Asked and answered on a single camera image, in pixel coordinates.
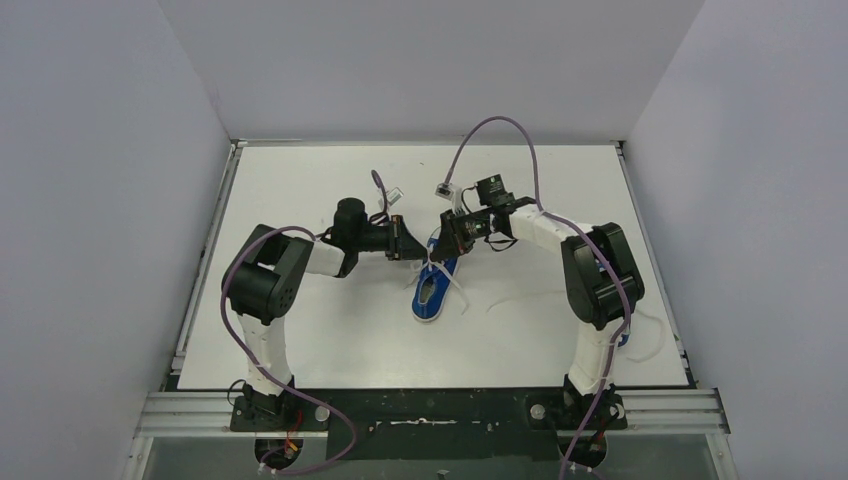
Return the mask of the blue sneaker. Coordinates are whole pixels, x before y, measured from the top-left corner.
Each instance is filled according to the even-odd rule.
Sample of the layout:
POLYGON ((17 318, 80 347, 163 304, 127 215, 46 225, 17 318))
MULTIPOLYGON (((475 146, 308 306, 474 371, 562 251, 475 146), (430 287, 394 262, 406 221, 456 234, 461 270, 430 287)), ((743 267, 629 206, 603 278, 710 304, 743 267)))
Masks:
POLYGON ((619 348, 624 347, 628 343, 630 336, 631 336, 631 328, 629 326, 627 326, 622 331, 621 335, 619 336, 617 346, 619 348))
POLYGON ((412 315, 420 323, 431 323, 441 314, 453 285, 459 259, 444 262, 422 260, 415 269, 415 292, 411 301, 412 315))

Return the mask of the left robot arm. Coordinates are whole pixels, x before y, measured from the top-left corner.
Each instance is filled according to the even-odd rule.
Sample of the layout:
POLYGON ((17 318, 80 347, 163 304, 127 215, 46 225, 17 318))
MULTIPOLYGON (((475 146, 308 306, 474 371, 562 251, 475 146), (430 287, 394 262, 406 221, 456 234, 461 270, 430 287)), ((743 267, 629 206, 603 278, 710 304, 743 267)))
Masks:
POLYGON ((220 309, 236 314, 242 332, 236 343, 248 358, 248 376, 234 403, 238 431, 280 429, 293 424, 305 399, 294 394, 286 354, 285 317, 307 274, 344 278, 361 253, 381 252, 390 261, 423 260, 428 252, 400 215, 371 218, 364 203, 344 198, 321 237, 302 227, 260 224, 222 279, 220 309))

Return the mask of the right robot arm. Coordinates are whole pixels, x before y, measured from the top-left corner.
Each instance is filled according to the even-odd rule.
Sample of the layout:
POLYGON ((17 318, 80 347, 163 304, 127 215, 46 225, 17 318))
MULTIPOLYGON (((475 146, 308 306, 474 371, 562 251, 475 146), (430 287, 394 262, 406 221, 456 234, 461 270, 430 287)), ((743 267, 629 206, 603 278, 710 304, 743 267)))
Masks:
POLYGON ((582 226, 546 211, 538 200, 516 197, 500 176, 476 183, 477 211, 446 210, 430 258, 442 262, 471 252, 495 233, 525 241, 560 259, 564 294, 578 320, 574 358, 564 378, 562 411, 578 427, 607 426, 617 415, 612 368, 645 285, 623 229, 616 223, 582 226))

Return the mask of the aluminium frame rail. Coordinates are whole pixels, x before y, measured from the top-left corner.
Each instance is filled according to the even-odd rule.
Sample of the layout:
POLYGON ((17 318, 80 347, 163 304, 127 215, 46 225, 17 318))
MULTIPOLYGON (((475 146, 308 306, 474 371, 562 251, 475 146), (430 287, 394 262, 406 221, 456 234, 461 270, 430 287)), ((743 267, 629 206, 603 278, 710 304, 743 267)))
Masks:
MULTIPOLYGON (((365 434, 390 427, 474 427, 482 432, 544 431, 565 435, 578 428, 579 416, 565 406, 560 388, 315 390, 345 414, 365 434)), ((141 437, 293 437, 321 438, 332 427, 346 425, 326 407, 305 402, 292 425, 280 429, 255 427, 238 431, 233 425, 236 399, 223 391, 162 392, 148 397, 137 435, 141 437)), ((617 415, 605 428, 613 434, 727 434, 730 431, 715 390, 619 390, 616 405, 604 411, 617 415)))

